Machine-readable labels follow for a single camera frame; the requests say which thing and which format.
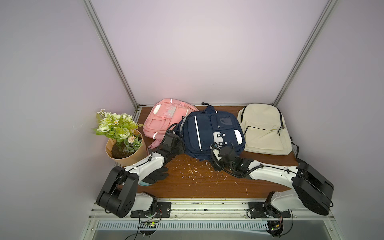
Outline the navy blue backpack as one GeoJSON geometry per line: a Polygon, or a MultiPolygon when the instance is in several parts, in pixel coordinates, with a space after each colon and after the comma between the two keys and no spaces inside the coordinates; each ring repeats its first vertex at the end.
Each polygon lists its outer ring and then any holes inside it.
{"type": "Polygon", "coordinates": [[[246,140],[235,115],[217,111],[207,105],[203,111],[184,117],[175,132],[183,142],[185,154],[198,160],[211,160],[211,145],[231,147],[239,155],[245,149],[246,140]]]}

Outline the cream canvas backpack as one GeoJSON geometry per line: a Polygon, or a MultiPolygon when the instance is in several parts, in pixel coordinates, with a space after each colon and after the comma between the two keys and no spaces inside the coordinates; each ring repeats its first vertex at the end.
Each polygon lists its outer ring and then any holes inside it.
{"type": "Polygon", "coordinates": [[[245,136],[245,151],[266,155],[298,156],[300,148],[293,143],[282,112],[267,104],[249,104],[237,117],[245,136]]]}

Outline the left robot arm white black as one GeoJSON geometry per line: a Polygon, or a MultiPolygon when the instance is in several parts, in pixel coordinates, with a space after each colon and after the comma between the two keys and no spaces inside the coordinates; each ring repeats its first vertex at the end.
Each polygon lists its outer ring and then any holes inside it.
{"type": "Polygon", "coordinates": [[[168,177],[166,164],[184,153],[180,137],[167,133],[161,144],[141,161],[127,166],[114,167],[110,171],[96,203],[108,214],[124,218],[129,212],[157,215],[157,198],[138,193],[140,184],[153,185],[168,177]]]}

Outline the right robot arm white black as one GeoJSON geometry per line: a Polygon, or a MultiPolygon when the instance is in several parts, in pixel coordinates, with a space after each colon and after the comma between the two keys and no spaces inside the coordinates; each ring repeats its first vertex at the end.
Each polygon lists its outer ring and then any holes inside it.
{"type": "Polygon", "coordinates": [[[211,146],[213,165],[239,179],[262,180],[288,188],[269,193],[263,208],[279,214],[292,209],[308,209],[327,216],[333,207],[333,184],[306,162],[298,166],[277,166],[241,158],[230,147],[211,146]]]}

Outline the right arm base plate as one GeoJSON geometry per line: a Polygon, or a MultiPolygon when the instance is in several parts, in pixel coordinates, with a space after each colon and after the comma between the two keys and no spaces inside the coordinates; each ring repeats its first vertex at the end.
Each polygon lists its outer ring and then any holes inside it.
{"type": "Polygon", "coordinates": [[[274,207],[262,202],[249,202],[247,216],[251,219],[258,218],[291,218],[290,211],[279,212],[274,207]]]}

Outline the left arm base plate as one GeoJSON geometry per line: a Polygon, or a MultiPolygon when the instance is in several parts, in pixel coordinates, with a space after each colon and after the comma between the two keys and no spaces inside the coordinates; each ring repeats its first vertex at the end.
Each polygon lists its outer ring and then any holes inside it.
{"type": "Polygon", "coordinates": [[[154,202],[149,210],[131,211],[131,218],[149,219],[149,218],[169,218],[171,215],[171,202],[154,202]]]}

